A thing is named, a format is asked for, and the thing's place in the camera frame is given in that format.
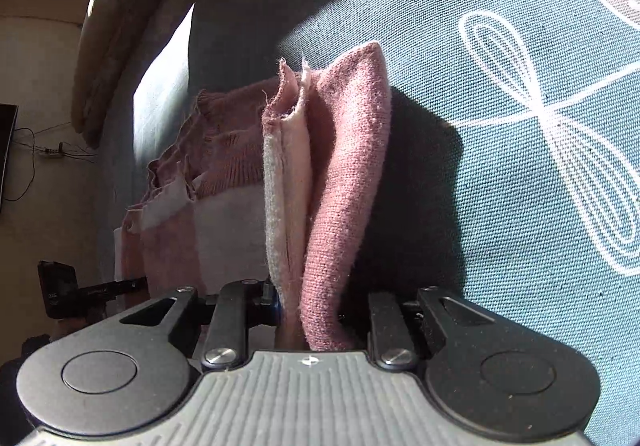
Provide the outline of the pink and white knit sweater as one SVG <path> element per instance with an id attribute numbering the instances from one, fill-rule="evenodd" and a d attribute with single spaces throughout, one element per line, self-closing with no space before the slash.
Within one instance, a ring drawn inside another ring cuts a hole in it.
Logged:
<path id="1" fill-rule="evenodd" d="M 183 284 L 212 294 L 264 275 L 281 305 L 278 348 L 348 350 L 338 310 L 391 120 L 374 41 L 323 69 L 281 64 L 274 78 L 201 92 L 114 232 L 116 278 L 144 278 L 159 296 Z"/>

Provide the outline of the white power strip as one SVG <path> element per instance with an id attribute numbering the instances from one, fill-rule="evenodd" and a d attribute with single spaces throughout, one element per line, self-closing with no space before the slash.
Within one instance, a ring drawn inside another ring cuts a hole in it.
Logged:
<path id="1" fill-rule="evenodd" d="M 62 159 L 65 157 L 65 152 L 61 147 L 58 148 L 48 148 L 48 147 L 40 147 L 38 152 L 41 157 L 48 159 Z"/>

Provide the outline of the blue floral bed sheet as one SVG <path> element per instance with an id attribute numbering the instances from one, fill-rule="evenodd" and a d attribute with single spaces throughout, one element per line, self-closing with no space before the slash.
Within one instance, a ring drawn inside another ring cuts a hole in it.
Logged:
<path id="1" fill-rule="evenodd" d="M 168 0 L 106 117 L 98 257 L 199 91 L 380 42 L 385 171 L 354 278 L 439 284 L 596 366 L 593 443 L 639 440 L 639 0 Z"/>

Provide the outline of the folded pink beige quilt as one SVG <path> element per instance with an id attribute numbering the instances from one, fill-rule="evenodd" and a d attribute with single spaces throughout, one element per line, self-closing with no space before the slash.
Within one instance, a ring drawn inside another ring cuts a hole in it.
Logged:
<path id="1" fill-rule="evenodd" d="M 89 0 L 81 28 L 70 120 L 98 148 L 108 108 L 131 53 L 163 0 Z"/>

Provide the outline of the black wall television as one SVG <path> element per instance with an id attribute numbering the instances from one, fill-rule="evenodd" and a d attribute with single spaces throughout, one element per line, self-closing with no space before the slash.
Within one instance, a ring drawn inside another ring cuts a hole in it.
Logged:
<path id="1" fill-rule="evenodd" d="M 11 145 L 18 116 L 18 106 L 12 104 L 0 105 L 0 194 L 1 201 L 6 200 L 6 174 L 8 174 Z"/>

